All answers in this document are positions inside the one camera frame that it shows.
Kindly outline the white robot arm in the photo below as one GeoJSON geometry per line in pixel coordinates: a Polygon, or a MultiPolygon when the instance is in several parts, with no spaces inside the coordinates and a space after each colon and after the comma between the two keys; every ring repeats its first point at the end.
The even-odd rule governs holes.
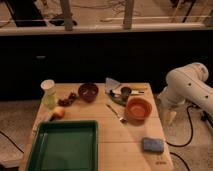
{"type": "Polygon", "coordinates": [[[183,105],[186,100],[213,115],[213,88],[205,83],[208,77],[207,67],[199,62],[175,68],[167,73],[167,85],[158,95],[164,125],[174,120],[175,108],[183,105]]]}

